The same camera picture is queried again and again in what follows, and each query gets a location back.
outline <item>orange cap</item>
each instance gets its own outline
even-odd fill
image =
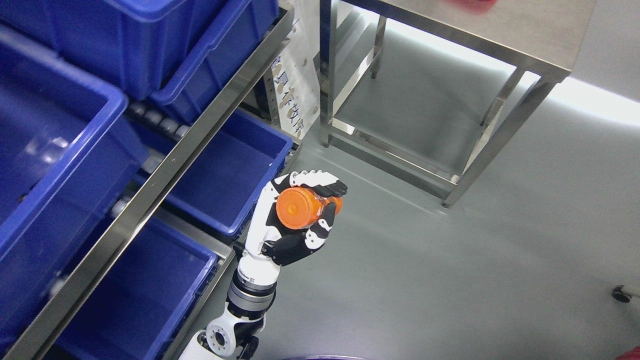
[[[336,213],[340,212],[341,198],[326,199],[306,188],[288,188],[276,201],[276,213],[284,226],[289,229],[302,229],[317,221],[324,205],[331,201],[338,205]]]

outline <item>metal frame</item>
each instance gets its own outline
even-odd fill
[[[356,72],[341,89],[335,89],[336,55],[345,50],[339,48],[339,32],[336,28],[337,5],[339,0],[320,2],[320,89],[321,89],[321,142],[349,152],[366,162],[387,171],[442,199],[445,207],[455,204],[469,186],[489,165],[511,137],[520,129],[535,109],[542,103],[553,87],[569,75],[570,70],[553,63],[518,52],[516,49],[500,45],[464,29],[448,26],[442,22],[380,0],[346,0],[355,6],[379,14],[374,46]],[[481,136],[471,152],[462,174],[448,174],[436,166],[416,156],[408,154],[393,145],[367,134],[335,118],[349,94],[357,86],[364,74],[371,71],[376,78],[381,65],[384,32],[387,18],[395,19],[415,28],[432,33],[444,39],[464,45],[480,53],[516,66],[492,102],[484,117],[479,119]],[[506,99],[527,71],[540,75],[519,100],[515,108],[497,125],[497,118]]]
[[[7,353],[6,360],[43,358],[160,203],[263,76],[291,30],[291,10],[289,7],[281,9],[274,28],[113,221],[60,291],[22,333]]]

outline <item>table leg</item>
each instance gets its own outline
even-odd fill
[[[320,142],[329,146],[335,96],[338,0],[320,0]]]
[[[491,124],[498,117],[498,114],[500,113],[500,110],[502,110],[504,103],[507,102],[507,98],[516,88],[524,73],[525,69],[521,67],[517,67],[513,71],[513,73],[511,73],[509,79],[507,79],[506,83],[504,83],[504,86],[500,89],[500,92],[491,103],[491,106],[489,106],[487,112],[484,114],[480,126],[486,129],[489,124]]]
[[[482,171],[498,155],[500,150],[509,142],[522,124],[538,108],[551,92],[557,82],[540,78],[531,85],[516,107],[507,115],[495,134],[489,139],[467,171],[460,177],[456,187],[443,201],[442,206],[448,208],[455,204],[471,184],[480,176]]]
[[[373,58],[374,63],[371,65],[371,78],[375,79],[378,76],[380,70],[380,63],[382,62],[382,43],[385,39],[385,28],[387,27],[387,18],[379,15],[378,27],[376,28],[376,41],[373,45]]]

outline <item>red object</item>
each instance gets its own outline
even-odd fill
[[[493,4],[495,4],[498,0],[446,0],[448,3],[451,3],[467,12],[474,14],[483,14],[489,11]]]
[[[630,352],[618,356],[616,360],[640,360],[640,347],[636,347]]]

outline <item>caster wheel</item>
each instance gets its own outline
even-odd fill
[[[620,302],[630,302],[631,301],[631,296],[627,295],[626,293],[624,293],[624,291],[622,291],[622,285],[618,285],[616,286],[612,291],[611,291],[611,296],[616,299],[617,301]]]

